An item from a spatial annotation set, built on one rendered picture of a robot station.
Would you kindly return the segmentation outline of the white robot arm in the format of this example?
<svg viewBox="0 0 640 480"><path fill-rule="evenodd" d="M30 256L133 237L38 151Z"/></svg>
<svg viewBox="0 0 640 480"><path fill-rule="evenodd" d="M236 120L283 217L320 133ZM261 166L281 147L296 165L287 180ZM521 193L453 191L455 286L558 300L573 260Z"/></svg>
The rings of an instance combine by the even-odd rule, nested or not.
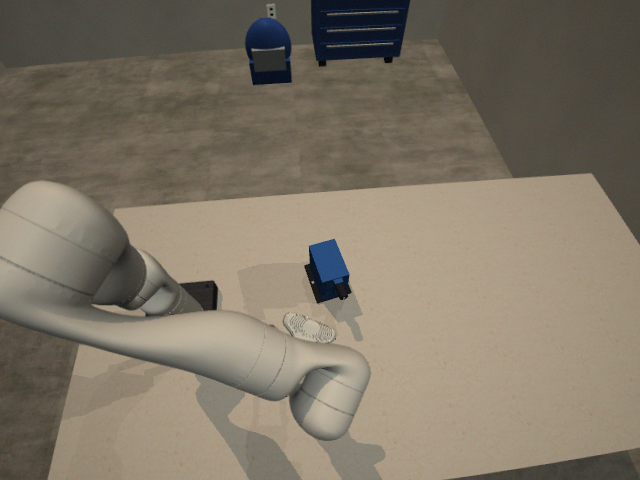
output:
<svg viewBox="0 0 640 480"><path fill-rule="evenodd" d="M25 184L0 209L0 318L265 400L289 395L294 419L319 440L348 431L371 376L360 352L296 338L244 313L204 311L153 256L129 244L120 222L83 192Z"/></svg>

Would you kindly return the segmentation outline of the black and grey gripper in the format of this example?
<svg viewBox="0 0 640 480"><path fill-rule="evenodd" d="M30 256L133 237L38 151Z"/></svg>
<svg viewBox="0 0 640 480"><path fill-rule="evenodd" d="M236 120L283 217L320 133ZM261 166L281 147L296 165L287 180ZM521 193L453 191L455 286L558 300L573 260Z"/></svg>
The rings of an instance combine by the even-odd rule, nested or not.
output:
<svg viewBox="0 0 640 480"><path fill-rule="evenodd" d="M294 312L284 315L283 324L291 336L303 340L332 343L336 338L332 327Z"/></svg>

